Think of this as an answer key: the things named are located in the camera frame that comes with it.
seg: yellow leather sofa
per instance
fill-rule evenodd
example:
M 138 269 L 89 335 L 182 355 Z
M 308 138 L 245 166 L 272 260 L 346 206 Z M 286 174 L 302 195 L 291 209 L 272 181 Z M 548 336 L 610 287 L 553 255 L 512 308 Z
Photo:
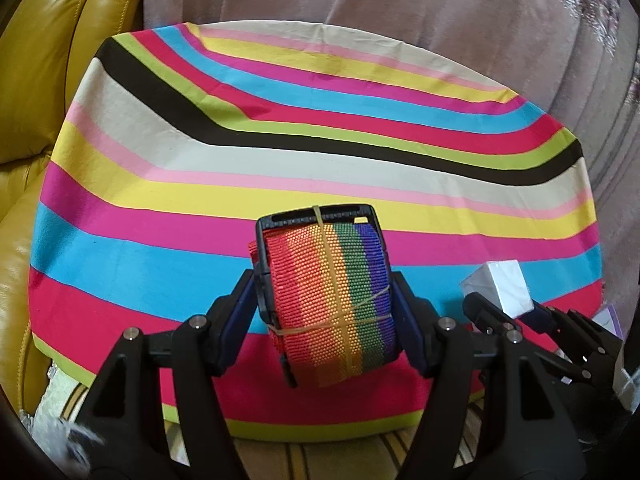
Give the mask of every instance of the yellow leather sofa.
M 33 413 L 47 385 L 27 306 L 44 169 L 91 58 L 139 26 L 140 1 L 22 0 L 0 36 L 0 385 L 16 411 Z

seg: white fluffy fabric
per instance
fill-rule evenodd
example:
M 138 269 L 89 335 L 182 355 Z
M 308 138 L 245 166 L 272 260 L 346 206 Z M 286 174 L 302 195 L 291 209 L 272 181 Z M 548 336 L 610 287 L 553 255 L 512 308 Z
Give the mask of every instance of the white fluffy fabric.
M 87 453 L 75 438 L 84 437 L 92 445 L 104 444 L 100 436 L 84 426 L 50 415 L 43 415 L 40 424 L 34 425 L 31 436 L 70 478 L 87 478 L 91 471 Z

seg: striped fabric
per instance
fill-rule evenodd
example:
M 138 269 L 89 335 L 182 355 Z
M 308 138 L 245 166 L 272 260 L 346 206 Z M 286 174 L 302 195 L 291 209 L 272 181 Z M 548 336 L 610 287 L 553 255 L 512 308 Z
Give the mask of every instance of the striped fabric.
M 389 275 L 371 224 L 315 224 L 264 236 L 278 319 L 270 332 L 297 386 L 329 386 L 398 357 Z M 250 252 L 255 263 L 255 243 Z
M 487 260 L 521 261 L 537 301 L 600 304 L 580 145 L 533 104 L 356 30 L 186 24 L 116 36 L 89 66 L 36 215 L 36 344 L 90 384 L 127 326 L 170 330 L 230 292 L 257 218 L 332 203 L 376 209 L 392 267 L 441 314 L 463 319 L 459 282 Z M 401 355 L 289 388 L 256 315 L 216 389 L 235 436 L 295 442 L 410 425 L 429 386 Z M 162 395 L 176 420 L 168 371 Z

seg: metal screw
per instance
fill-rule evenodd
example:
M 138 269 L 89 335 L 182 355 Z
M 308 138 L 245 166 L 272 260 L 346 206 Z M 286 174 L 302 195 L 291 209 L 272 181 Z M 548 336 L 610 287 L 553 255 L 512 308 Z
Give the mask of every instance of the metal screw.
M 195 328 L 195 329 L 202 328 L 206 324 L 207 324 L 207 318 L 204 317 L 202 314 L 198 314 L 197 316 L 193 316 L 189 320 L 189 325 L 191 325 L 191 327 Z
M 456 327 L 456 320 L 452 317 L 441 317 L 438 320 L 438 326 L 448 332 L 449 330 L 453 330 Z
M 505 337 L 511 341 L 514 345 L 522 342 L 522 334 L 520 333 L 519 330 L 509 330 L 506 334 Z
M 126 328 L 125 331 L 122 333 L 122 337 L 127 341 L 133 341 L 139 335 L 140 335 L 140 329 L 134 326 L 130 326 L 129 328 Z

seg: leather armrest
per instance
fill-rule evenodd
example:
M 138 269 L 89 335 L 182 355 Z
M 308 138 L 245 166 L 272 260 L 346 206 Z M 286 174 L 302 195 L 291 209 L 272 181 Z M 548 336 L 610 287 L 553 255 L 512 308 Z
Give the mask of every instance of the leather armrest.
M 33 344 L 27 308 L 31 238 L 44 172 L 0 221 L 0 383 L 14 410 L 33 413 L 50 359 Z

